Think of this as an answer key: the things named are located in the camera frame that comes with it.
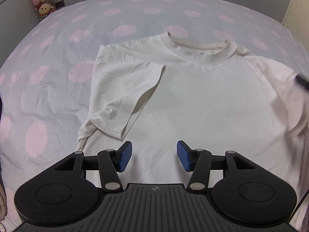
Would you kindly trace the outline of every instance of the neckline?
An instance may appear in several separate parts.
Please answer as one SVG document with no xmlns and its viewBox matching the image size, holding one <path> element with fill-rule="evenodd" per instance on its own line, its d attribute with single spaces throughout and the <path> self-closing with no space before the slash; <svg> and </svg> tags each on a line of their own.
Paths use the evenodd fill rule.
<svg viewBox="0 0 309 232">
<path fill-rule="evenodd" d="M 169 32 L 160 34 L 163 44 L 181 59 L 205 65 L 217 65 L 231 57 L 236 48 L 236 43 L 225 40 L 222 43 L 193 43 L 183 38 L 175 38 Z M 204 54 L 203 51 L 219 50 L 217 53 Z"/>
</svg>

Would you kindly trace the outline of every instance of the polka dot bedsheet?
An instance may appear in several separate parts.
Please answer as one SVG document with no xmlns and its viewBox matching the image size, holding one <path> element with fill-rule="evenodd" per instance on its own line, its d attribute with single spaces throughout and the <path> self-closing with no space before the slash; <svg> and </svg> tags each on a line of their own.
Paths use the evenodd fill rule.
<svg viewBox="0 0 309 232">
<path fill-rule="evenodd" d="M 88 0 L 39 23 L 0 69 L 0 159 L 7 231 L 20 224 L 13 196 L 24 182 L 76 148 L 101 44 L 169 31 L 198 42 L 226 38 L 309 77 L 303 46 L 279 22 L 223 0 Z"/>
</svg>

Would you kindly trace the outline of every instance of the blue gripper pad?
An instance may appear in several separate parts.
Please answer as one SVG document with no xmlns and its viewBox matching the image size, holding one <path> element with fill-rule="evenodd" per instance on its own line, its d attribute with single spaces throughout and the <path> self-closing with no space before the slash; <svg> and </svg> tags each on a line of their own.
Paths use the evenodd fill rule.
<svg viewBox="0 0 309 232">
<path fill-rule="evenodd" d="M 191 171 L 191 163 L 189 160 L 189 154 L 186 149 L 181 145 L 180 142 L 177 142 L 177 155 L 182 163 L 183 168 L 187 171 Z"/>
<path fill-rule="evenodd" d="M 127 145 L 127 147 L 121 153 L 120 161 L 119 161 L 120 172 L 123 172 L 126 169 L 131 159 L 131 156 L 132 156 L 132 143 L 130 142 L 129 145 Z"/>
</svg>

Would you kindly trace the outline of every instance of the black cable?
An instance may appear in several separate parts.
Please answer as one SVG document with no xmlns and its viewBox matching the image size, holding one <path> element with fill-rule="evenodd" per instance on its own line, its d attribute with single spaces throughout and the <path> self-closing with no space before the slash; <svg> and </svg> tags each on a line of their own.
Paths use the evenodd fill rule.
<svg viewBox="0 0 309 232">
<path fill-rule="evenodd" d="M 293 213 L 291 214 L 288 223 L 291 221 L 291 219 L 293 218 L 293 216 L 295 215 L 295 213 L 297 212 L 297 210 L 299 209 L 300 205 L 302 205 L 302 203 L 304 202 L 304 200 L 306 199 L 307 195 L 309 194 L 309 189 L 307 190 L 307 192 L 305 193 L 305 195 L 302 197 L 302 199 L 300 200 L 300 202 L 298 203 L 298 205 L 296 206 L 296 208 L 294 209 Z"/>
</svg>

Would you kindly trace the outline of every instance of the black gripper base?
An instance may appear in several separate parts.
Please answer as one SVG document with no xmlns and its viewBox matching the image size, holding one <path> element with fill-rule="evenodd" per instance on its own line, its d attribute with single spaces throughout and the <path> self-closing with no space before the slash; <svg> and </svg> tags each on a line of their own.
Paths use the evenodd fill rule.
<svg viewBox="0 0 309 232">
<path fill-rule="evenodd" d="M 234 224 L 220 216 L 208 198 L 182 184 L 129 184 L 107 194 L 88 217 L 62 227 L 22 224 L 17 232 L 295 232 L 283 223 L 269 228 Z"/>
</svg>

